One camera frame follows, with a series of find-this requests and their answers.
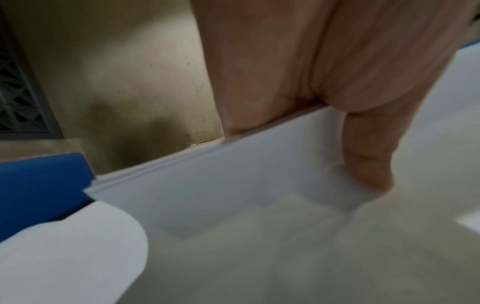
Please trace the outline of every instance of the human hand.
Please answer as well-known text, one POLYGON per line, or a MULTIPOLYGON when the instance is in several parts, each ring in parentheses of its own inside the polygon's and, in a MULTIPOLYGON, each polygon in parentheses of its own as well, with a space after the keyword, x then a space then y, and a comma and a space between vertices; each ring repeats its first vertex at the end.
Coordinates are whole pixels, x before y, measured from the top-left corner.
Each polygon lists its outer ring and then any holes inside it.
POLYGON ((192 0, 225 136, 332 106, 346 113, 348 170, 380 190, 393 186, 392 154, 476 4, 192 0))

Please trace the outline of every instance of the wall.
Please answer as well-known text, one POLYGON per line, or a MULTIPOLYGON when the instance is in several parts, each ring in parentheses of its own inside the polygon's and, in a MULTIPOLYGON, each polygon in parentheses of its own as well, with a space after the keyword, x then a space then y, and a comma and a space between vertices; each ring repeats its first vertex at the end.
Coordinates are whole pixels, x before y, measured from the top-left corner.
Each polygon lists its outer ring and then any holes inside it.
POLYGON ((222 136, 187 0, 3 0, 67 138, 96 173, 222 136))

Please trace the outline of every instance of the blue object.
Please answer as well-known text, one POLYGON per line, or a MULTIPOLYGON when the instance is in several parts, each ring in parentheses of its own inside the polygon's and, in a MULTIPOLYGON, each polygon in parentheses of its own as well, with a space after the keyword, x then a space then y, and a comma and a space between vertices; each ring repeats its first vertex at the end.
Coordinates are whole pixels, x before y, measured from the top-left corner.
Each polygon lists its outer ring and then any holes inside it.
POLYGON ((94 176, 79 153, 0 164, 0 242, 91 203, 83 192, 94 176))

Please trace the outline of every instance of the blue edge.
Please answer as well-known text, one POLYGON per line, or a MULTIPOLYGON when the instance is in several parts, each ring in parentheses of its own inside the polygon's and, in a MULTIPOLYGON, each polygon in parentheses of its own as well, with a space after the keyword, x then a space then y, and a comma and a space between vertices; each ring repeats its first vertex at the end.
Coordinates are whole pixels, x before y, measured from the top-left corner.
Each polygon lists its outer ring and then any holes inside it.
MULTIPOLYGON (((465 49, 480 40, 464 45, 465 49)), ((61 220, 92 200, 94 176, 78 153, 0 164, 0 242, 25 228, 61 220)))

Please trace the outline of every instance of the skin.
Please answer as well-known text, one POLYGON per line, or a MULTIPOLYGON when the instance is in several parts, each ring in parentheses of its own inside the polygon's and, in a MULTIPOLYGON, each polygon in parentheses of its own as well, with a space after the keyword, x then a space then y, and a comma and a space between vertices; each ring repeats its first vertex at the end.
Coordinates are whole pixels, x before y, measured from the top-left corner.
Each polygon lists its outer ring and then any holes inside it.
POLYGON ((314 105, 346 113, 343 158, 394 185, 391 161, 475 13, 472 0, 192 0, 224 133, 314 105))

